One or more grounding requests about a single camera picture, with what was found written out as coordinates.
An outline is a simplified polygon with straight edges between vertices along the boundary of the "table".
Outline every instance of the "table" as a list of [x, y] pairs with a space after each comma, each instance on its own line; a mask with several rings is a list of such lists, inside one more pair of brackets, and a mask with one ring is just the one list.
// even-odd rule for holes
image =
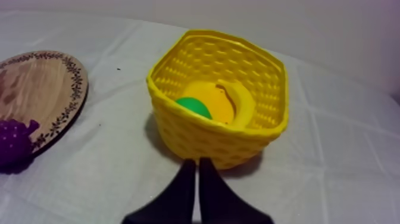
[[[168, 185], [179, 160], [160, 141], [145, 77], [186, 29], [0, 11], [0, 30], [0, 60], [62, 51], [90, 81], [70, 131], [23, 173], [0, 175], [0, 223], [120, 223]], [[279, 224], [400, 223], [400, 107], [343, 74], [271, 53], [289, 73], [288, 129], [259, 157], [222, 172], [225, 181]]]

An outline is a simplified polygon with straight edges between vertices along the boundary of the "white wall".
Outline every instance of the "white wall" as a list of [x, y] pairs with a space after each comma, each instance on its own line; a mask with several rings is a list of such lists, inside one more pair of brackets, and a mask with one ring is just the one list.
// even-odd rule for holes
[[3, 0], [0, 8], [79, 11], [222, 30], [393, 92], [400, 89], [398, 2]]

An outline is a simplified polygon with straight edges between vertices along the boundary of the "floral border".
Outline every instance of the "floral border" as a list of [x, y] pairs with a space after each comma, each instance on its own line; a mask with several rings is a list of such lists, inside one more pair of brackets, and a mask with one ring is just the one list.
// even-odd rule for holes
[[68, 105], [68, 107], [64, 108], [64, 112], [61, 113], [60, 116], [57, 117], [56, 121], [52, 122], [52, 126], [49, 130], [48, 133], [43, 134], [41, 133], [39, 137], [36, 138], [36, 140], [33, 142], [33, 150], [36, 148], [40, 148], [44, 143], [48, 141], [49, 138], [52, 138], [54, 135], [57, 135], [60, 133], [61, 125], [63, 123], [67, 123], [68, 119], [70, 117], [71, 112], [76, 111], [78, 109], [79, 102], [77, 102], [78, 99], [82, 97], [82, 75], [80, 74], [81, 68], [78, 68], [76, 63], [72, 62], [72, 57], [68, 55], [64, 55], [63, 53], [60, 52], [33, 52], [29, 54], [24, 54], [21, 55], [17, 58], [13, 58], [9, 61], [6, 61], [2, 64], [0, 64], [0, 69], [4, 69], [6, 66], [15, 64], [15, 63], [20, 63], [24, 61], [28, 61], [31, 59], [44, 59], [44, 60], [50, 60], [50, 59], [61, 59], [62, 63], [66, 66], [67, 72], [71, 74], [71, 80], [73, 81], [73, 84], [71, 85], [71, 90], [72, 94], [70, 95], [71, 102]]

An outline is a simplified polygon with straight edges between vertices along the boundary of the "yellow plastic fruit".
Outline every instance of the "yellow plastic fruit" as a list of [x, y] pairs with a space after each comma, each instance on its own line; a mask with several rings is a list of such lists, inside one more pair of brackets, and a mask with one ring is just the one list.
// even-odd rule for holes
[[235, 117], [232, 102], [225, 90], [219, 88], [215, 82], [194, 80], [185, 87], [181, 97], [200, 100], [210, 111], [212, 119], [217, 122], [229, 125]]
[[226, 89], [228, 96], [235, 104], [236, 113], [231, 125], [246, 127], [253, 118], [255, 108], [255, 102], [250, 92], [238, 81], [227, 82], [219, 79], [217, 83]]

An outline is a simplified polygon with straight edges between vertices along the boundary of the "basket rim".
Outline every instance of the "basket rim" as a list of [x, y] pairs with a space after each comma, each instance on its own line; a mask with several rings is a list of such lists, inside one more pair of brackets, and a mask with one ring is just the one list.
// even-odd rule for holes
[[[152, 79], [152, 75], [155, 71], [156, 66], [159, 65], [160, 63], [162, 63], [162, 61], [165, 59], [165, 57], [168, 55], [168, 53], [170, 53], [182, 40], [184, 40], [185, 38], [190, 36], [192, 33], [198, 33], [198, 32], [207, 33], [208, 35], [212, 35], [212, 36], [214, 36], [215, 34], [223, 35], [223, 36], [227, 37], [229, 41], [236, 41], [236, 42], [239, 42], [240, 44], [245, 44], [245, 45], [250, 46], [251, 48], [255, 48], [258, 51], [261, 51], [261, 52], [273, 57], [274, 59], [276, 59], [276, 61], [278, 61], [279, 63], [282, 64], [281, 69], [282, 69], [282, 73], [285, 77], [285, 97], [284, 97], [285, 108], [282, 112], [283, 113], [282, 120], [280, 121], [280, 123], [278, 125], [276, 125], [275, 127], [271, 127], [271, 128], [251, 129], [251, 128], [247, 128], [247, 127], [234, 127], [234, 126], [226, 125], [224, 123], [215, 122], [206, 117], [200, 116], [199, 114], [195, 114], [192, 111], [190, 111], [189, 109], [182, 107], [181, 105], [176, 104], [175, 101], [173, 101], [172, 99], [170, 99], [169, 97], [164, 95], [156, 87], [156, 85]], [[148, 85], [148, 89], [150, 91], [153, 91], [153, 93], [154, 93], [154, 95], [151, 95], [152, 100], [154, 100], [154, 97], [161, 99], [161, 101], [164, 102], [164, 105], [166, 107], [173, 108], [173, 110], [171, 110], [171, 112], [173, 114], [175, 114], [177, 116], [181, 116], [185, 119], [191, 120], [194, 123], [196, 123], [197, 125], [205, 128], [205, 129], [208, 129], [210, 131], [217, 131], [217, 132], [236, 134], [236, 135], [244, 135], [244, 136], [253, 137], [253, 138], [254, 137], [263, 137], [263, 138], [275, 137], [275, 138], [277, 138], [283, 131], [285, 131], [285, 129], [288, 125], [288, 121], [289, 121], [289, 88], [288, 88], [288, 73], [286, 71], [284, 64], [280, 60], [278, 60], [276, 57], [269, 54], [266, 50], [262, 49], [261, 47], [255, 45], [253, 43], [250, 43], [249, 41], [247, 41], [243, 38], [238, 38], [238, 37], [228, 35], [225, 33], [221, 33], [221, 32], [215, 31], [215, 30], [201, 30], [201, 29], [188, 30], [157, 61], [157, 63], [154, 64], [153, 68], [150, 69], [150, 71], [147, 75], [146, 82]]]

